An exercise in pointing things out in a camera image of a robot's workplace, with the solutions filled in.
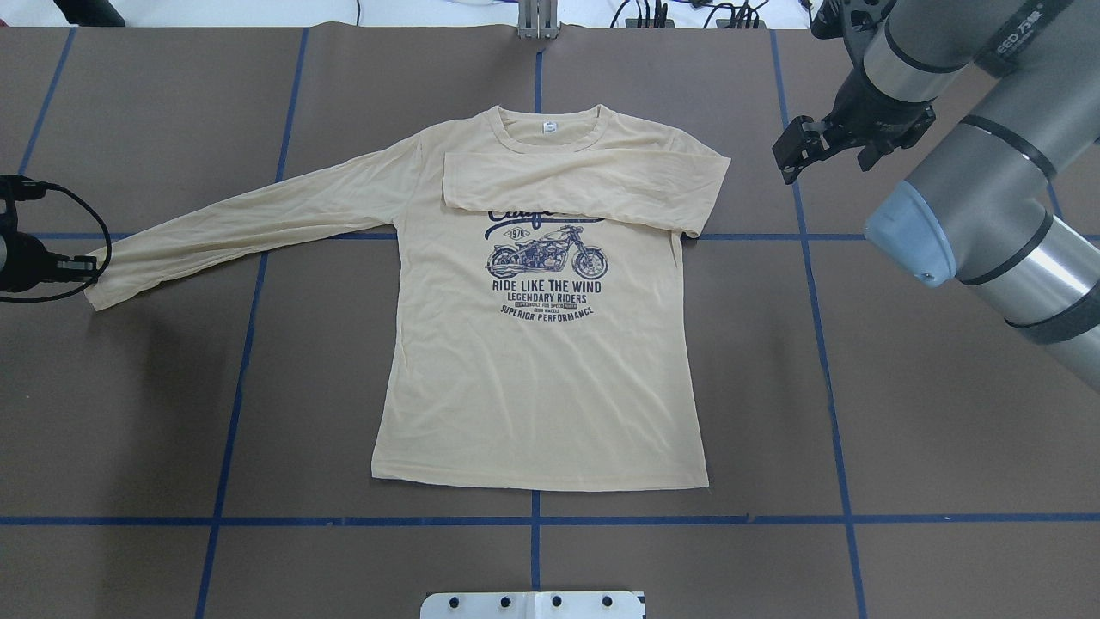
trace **motorcycle print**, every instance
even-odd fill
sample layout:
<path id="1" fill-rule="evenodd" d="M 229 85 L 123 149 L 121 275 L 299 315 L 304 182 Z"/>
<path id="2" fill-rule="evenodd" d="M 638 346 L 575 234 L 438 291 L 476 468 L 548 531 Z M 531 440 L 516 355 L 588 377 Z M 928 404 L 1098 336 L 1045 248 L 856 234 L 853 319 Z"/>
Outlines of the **motorcycle print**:
<path id="1" fill-rule="evenodd" d="M 561 270 L 575 245 L 573 269 L 585 279 L 598 279 L 607 272 L 607 256 L 598 246 L 587 246 L 581 240 L 584 228 L 562 225 L 539 239 L 515 245 L 498 244 L 485 265 L 494 277 L 514 277 L 519 273 Z"/>

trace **blue tape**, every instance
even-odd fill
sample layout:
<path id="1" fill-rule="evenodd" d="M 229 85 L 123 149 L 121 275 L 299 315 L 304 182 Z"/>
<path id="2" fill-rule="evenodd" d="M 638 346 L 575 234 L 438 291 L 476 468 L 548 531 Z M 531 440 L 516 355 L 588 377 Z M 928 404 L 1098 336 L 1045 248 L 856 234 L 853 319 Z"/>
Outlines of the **blue tape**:
<path id="1" fill-rule="evenodd" d="M 542 493 L 531 490 L 531 590 L 542 590 Z"/>
<path id="2" fill-rule="evenodd" d="M 306 44 L 309 41 L 309 29 L 301 29 L 301 42 L 298 45 L 298 60 L 294 70 L 294 85 L 290 87 L 290 101 L 286 110 L 286 124 L 283 128 L 283 144 L 279 147 L 278 166 L 275 170 L 275 181 L 283 179 L 286 169 L 286 154 L 290 147 L 290 132 L 294 128 L 294 110 L 298 99 L 298 87 L 301 84 L 301 67 L 306 59 Z M 207 542 L 206 561 L 202 564 L 202 579 L 199 583 L 198 600 L 195 604 L 195 619 L 206 615 L 206 600 L 210 590 L 210 577 L 213 573 L 213 560 L 218 549 L 218 533 L 222 511 L 226 507 L 226 489 L 229 486 L 229 472 L 233 462 L 233 445 L 237 441 L 238 423 L 241 419 L 241 406 L 244 402 L 244 379 L 252 357 L 252 343 L 256 332 L 256 311 L 260 307 L 260 294 L 264 288 L 264 276 L 267 272 L 267 252 L 260 254 L 260 265 L 256 267 L 256 285 L 252 291 L 252 307 L 249 309 L 249 327 L 244 335 L 244 351 L 241 353 L 241 367 L 237 375 L 237 393 L 233 396 L 233 412 L 229 419 L 229 433 L 226 438 L 226 452 L 221 460 L 221 474 L 218 478 L 218 495 L 215 499 L 213 523 L 210 526 L 210 538 Z"/>
<path id="3" fill-rule="evenodd" d="M 542 113 L 542 53 L 535 54 L 535 113 Z"/>
<path id="4" fill-rule="evenodd" d="M 1050 183 L 1046 184 L 1046 195 L 1050 197 L 1050 206 L 1054 207 L 1054 215 L 1065 221 L 1066 218 L 1062 215 L 1062 203 L 1058 202 L 1058 192 L 1054 190 L 1054 185 Z"/>
<path id="5" fill-rule="evenodd" d="M 790 120 L 787 110 L 787 95 L 783 87 L 783 69 L 779 57 L 779 40 L 776 37 L 776 31 L 769 30 L 768 34 L 771 37 L 771 56 L 776 68 L 776 88 L 779 91 L 779 111 L 782 128 L 785 128 Z M 848 560 L 851 566 L 851 581 L 856 593 L 856 609 L 859 612 L 860 619 L 867 619 L 867 600 L 864 595 L 862 568 L 859 565 L 859 548 L 856 543 L 856 527 L 851 520 L 851 499 L 848 493 L 848 477 L 844 464 L 844 447 L 840 444 L 840 424 L 836 418 L 833 376 L 829 372 L 828 353 L 825 349 L 825 330 L 822 327 L 821 305 L 817 300 L 817 283 L 814 279 L 813 261 L 810 253 L 810 235 L 806 229 L 805 210 L 802 205 L 802 189 L 798 180 L 794 181 L 792 190 L 794 192 L 795 214 L 799 220 L 799 233 L 802 235 L 802 259 L 806 269 L 806 285 L 810 291 L 810 306 L 814 319 L 814 335 L 817 340 L 817 357 L 825 377 L 825 391 L 828 397 L 829 424 L 833 429 L 833 460 L 836 465 L 836 477 L 840 487 L 840 507 L 844 510 L 845 533 L 848 541 Z"/>
<path id="6" fill-rule="evenodd" d="M 526 516 L 440 517 L 97 517 L 7 516 L 0 527 L 210 527 L 220 528 L 416 528 L 530 527 Z M 539 516 L 539 527 L 783 527 L 855 524 L 969 524 L 999 522 L 1100 522 L 1100 512 L 886 513 L 806 516 Z"/>
<path id="7" fill-rule="evenodd" d="M 50 102 L 54 99 L 54 91 L 57 90 L 57 82 L 62 78 L 62 70 L 65 69 L 65 60 L 68 59 L 69 49 L 73 48 L 74 38 L 76 38 L 76 26 L 69 29 L 68 36 L 65 38 L 65 46 L 62 47 L 62 55 L 57 59 L 57 67 L 54 68 L 54 77 L 50 80 L 50 88 L 46 89 L 46 98 L 42 100 L 38 118 L 34 121 L 34 129 L 31 131 L 31 139 L 26 142 L 26 150 L 23 151 L 23 161 L 19 164 L 19 174 L 26 174 L 26 166 L 31 163 L 31 153 L 34 152 L 34 144 L 38 141 L 42 124 L 46 121 L 46 111 L 50 110 Z"/>

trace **beige shirt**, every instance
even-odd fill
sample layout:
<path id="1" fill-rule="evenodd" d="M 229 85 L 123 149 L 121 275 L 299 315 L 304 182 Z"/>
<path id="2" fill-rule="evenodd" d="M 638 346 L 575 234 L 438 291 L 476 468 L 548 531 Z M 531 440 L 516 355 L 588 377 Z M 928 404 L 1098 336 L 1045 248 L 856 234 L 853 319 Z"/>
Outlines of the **beige shirt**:
<path id="1" fill-rule="evenodd" d="M 397 342 L 375 477 L 703 487 L 680 234 L 698 235 L 728 164 L 603 106 L 496 107 L 123 239 L 86 294 L 103 309 L 246 253 L 393 223 Z"/>

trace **white bracket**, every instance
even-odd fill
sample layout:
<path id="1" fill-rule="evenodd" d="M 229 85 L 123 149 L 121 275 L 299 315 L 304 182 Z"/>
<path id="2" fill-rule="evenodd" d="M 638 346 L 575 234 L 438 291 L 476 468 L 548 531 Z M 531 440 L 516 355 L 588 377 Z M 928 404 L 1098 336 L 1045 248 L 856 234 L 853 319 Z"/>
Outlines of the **white bracket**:
<path id="1" fill-rule="evenodd" d="M 645 619 L 635 592 L 432 594 L 420 619 Z"/>
<path id="2" fill-rule="evenodd" d="M 558 0 L 519 0 L 520 38 L 558 38 Z"/>

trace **folded sleeve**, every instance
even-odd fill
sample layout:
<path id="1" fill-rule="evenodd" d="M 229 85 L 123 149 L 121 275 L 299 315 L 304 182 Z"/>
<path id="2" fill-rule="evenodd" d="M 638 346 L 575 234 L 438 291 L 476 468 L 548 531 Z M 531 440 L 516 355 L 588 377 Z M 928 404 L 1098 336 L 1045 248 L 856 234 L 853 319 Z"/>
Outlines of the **folded sleeve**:
<path id="1" fill-rule="evenodd" d="M 713 151 L 447 153 L 443 199 L 464 210 L 602 217 L 697 236 L 728 166 Z"/>
<path id="2" fill-rule="evenodd" d="M 392 223 L 416 189 L 418 135 L 346 163 L 268 185 L 112 244 L 85 295 L 96 309 L 248 253 Z M 106 251 L 92 252 L 102 259 Z"/>

